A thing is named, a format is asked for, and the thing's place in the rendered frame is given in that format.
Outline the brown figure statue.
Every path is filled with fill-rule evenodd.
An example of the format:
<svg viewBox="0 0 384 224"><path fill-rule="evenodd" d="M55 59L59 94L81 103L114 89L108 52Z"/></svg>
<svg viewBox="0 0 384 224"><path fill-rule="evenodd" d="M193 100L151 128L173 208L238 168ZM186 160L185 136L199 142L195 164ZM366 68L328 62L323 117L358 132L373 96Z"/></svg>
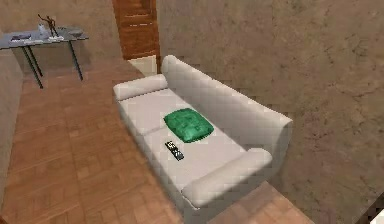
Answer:
<svg viewBox="0 0 384 224"><path fill-rule="evenodd" d="M64 37L59 35L56 28L55 28L55 25L56 25L56 22L54 19L52 19L50 16L46 16L45 18L43 18L41 15L38 15L38 17L42 20L42 21L45 21L48 25L48 27L45 27L46 30L47 30L47 34L48 34L48 37L47 38L42 38L40 36L40 38L42 40L54 40L54 41L59 41L59 40L63 40Z"/></svg>

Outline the grey table with black legs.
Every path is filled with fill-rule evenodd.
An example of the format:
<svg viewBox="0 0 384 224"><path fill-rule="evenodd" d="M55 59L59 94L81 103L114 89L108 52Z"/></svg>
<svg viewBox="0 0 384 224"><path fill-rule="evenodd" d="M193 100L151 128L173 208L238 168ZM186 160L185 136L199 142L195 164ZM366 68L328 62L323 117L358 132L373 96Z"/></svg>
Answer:
<svg viewBox="0 0 384 224"><path fill-rule="evenodd" d="M72 30L81 30L83 32L81 37L73 37L69 34ZM74 66L78 72L78 76L80 80L83 80L83 74L81 67L79 65L76 52L73 47L73 42L75 41L81 41L81 40L87 40L88 35L80 28L66 28L62 27L58 31L59 35L63 36L63 40L54 41L54 40L42 40L40 38L38 30L31 30L31 31L20 31L20 32L11 32L11 33L5 33L0 38L0 50L8 50L13 48L21 48L22 52L24 53L25 58L27 59L27 62L33 72L34 78L39 86L40 89L43 89L44 86L40 80L40 78L43 76L42 70L37 62L37 59L33 53L32 47L37 45L48 45L48 44L55 44L55 43L67 43L71 52L72 60L74 63ZM13 35L19 35L19 34L31 34L31 40L23 41L23 42L11 42L10 39Z"/></svg>

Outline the white sofa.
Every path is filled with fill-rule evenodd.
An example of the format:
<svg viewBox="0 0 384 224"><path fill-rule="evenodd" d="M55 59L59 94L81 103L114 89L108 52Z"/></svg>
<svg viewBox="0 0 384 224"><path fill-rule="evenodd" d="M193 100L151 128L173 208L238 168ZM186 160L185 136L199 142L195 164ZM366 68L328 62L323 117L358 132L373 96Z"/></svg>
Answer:
<svg viewBox="0 0 384 224"><path fill-rule="evenodd" d="M280 169L292 121L173 55L161 72L113 88L120 116L185 224L207 222L269 180ZM163 118L191 108L214 127L209 136L184 143ZM172 141L184 154L177 161Z"/></svg>

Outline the brown wooden door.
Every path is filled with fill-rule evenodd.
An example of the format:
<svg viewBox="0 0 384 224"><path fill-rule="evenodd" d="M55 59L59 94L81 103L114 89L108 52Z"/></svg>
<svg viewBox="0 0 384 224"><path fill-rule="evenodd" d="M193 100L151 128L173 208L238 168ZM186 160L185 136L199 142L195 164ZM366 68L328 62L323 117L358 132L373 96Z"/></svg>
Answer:
<svg viewBox="0 0 384 224"><path fill-rule="evenodd" d="M112 0L123 58L159 54L156 0Z"/></svg>

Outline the black remote control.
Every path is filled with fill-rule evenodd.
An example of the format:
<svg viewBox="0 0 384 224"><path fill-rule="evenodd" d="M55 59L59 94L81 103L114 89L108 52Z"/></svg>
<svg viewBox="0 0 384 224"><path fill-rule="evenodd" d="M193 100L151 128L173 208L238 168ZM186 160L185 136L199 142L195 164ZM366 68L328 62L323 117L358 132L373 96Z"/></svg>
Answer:
<svg viewBox="0 0 384 224"><path fill-rule="evenodd" d="M166 142L165 146L177 161L180 161L184 158L184 154L178 149L178 147L172 141Z"/></svg>

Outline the green cushion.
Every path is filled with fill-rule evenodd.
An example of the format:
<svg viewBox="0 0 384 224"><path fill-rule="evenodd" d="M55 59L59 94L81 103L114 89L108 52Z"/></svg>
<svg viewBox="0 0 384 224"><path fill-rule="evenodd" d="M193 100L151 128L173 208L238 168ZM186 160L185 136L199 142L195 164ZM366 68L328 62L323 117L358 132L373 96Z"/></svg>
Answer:
<svg viewBox="0 0 384 224"><path fill-rule="evenodd" d="M184 143L192 143L209 136L213 125L191 108L183 108L163 118L167 127Z"/></svg>

